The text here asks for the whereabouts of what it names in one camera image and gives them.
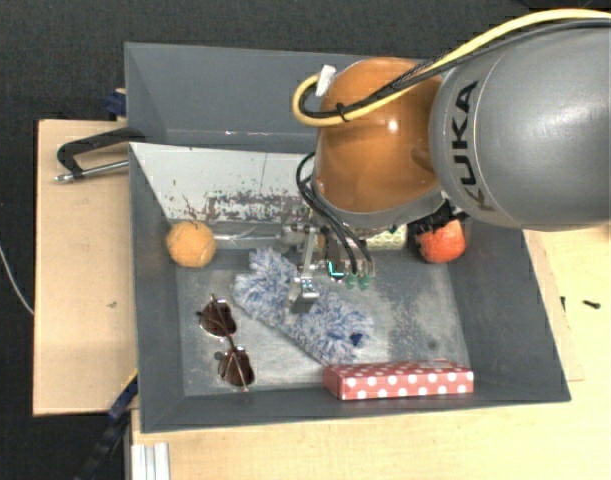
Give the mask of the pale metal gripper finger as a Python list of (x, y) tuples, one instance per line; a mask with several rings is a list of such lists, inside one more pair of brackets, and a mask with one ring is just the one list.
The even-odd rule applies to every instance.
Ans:
[(290, 283), (290, 312), (308, 313), (319, 297), (320, 292), (311, 276), (295, 277)]

